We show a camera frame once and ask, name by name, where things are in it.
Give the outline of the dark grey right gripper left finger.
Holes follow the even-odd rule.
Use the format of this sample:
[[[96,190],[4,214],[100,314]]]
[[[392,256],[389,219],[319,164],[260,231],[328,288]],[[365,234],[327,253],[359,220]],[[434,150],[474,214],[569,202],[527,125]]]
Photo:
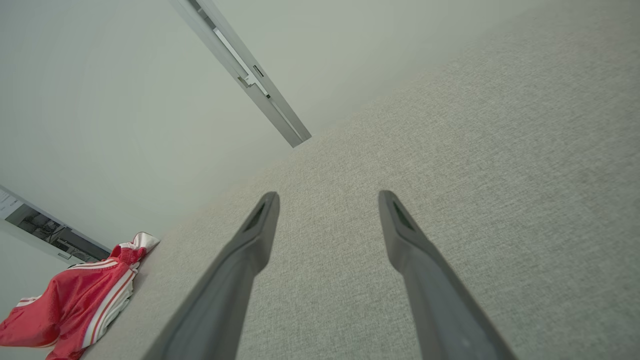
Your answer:
[[[235,360],[254,279],[266,268],[281,201],[265,193],[142,360]]]

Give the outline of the red shirt with white sleeves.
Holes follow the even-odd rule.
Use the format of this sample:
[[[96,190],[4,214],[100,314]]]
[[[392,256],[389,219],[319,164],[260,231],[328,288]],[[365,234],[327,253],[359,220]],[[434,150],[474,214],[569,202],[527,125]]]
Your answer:
[[[115,258],[65,269],[0,323],[0,346],[48,348],[45,360],[80,360],[130,302],[137,273],[137,263]]]

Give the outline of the grey partition post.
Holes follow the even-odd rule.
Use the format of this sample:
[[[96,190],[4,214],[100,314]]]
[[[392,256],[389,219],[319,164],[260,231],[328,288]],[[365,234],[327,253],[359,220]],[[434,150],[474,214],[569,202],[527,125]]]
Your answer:
[[[214,0],[168,0],[244,93],[295,148],[313,136]]]

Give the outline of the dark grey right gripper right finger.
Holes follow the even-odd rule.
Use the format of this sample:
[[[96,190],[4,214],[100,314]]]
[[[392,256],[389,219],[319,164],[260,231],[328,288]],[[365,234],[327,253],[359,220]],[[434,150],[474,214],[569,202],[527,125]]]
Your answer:
[[[423,360],[517,360],[397,195],[382,190],[378,204],[387,256],[403,277]]]

